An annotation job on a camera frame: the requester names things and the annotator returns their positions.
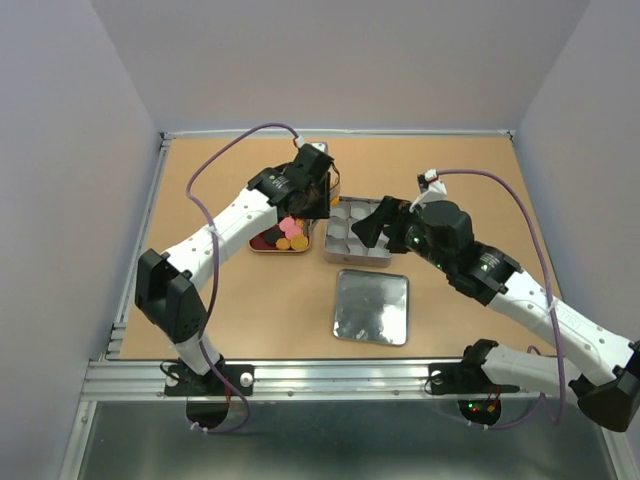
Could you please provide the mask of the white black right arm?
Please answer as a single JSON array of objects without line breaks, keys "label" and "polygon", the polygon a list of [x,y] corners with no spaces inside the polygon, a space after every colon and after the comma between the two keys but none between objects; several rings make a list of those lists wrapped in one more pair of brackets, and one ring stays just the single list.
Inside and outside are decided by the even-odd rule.
[{"label": "white black right arm", "polygon": [[514,386],[563,394],[591,421],[614,432],[628,429],[639,408],[639,345],[595,324],[547,293],[520,264],[474,237],[470,216],[447,200],[412,206],[385,197],[352,231],[367,247],[386,236],[392,253],[412,252],[440,270],[460,294],[500,313],[556,348],[554,357],[515,351],[481,339],[459,364],[442,371],[440,394]]}]

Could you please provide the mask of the silver metal tongs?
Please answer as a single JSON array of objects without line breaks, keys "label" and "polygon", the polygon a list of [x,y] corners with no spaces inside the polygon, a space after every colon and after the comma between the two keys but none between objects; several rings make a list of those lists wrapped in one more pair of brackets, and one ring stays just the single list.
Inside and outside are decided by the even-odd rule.
[{"label": "silver metal tongs", "polygon": [[301,229],[302,234],[307,238],[312,237],[316,224],[317,224],[316,219],[302,219],[302,218],[296,219],[296,225]]}]

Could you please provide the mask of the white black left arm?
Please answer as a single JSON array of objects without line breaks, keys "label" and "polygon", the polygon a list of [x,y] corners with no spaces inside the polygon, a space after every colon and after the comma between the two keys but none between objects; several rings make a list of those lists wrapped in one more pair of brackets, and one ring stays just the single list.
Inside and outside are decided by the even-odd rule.
[{"label": "white black left arm", "polygon": [[241,247],[281,219],[329,216],[334,159],[305,143],[293,161],[263,169],[236,198],[182,242],[162,253],[150,248],[138,259],[134,303],[176,349],[199,393],[222,382],[223,356],[205,335],[211,316],[200,291]]}]

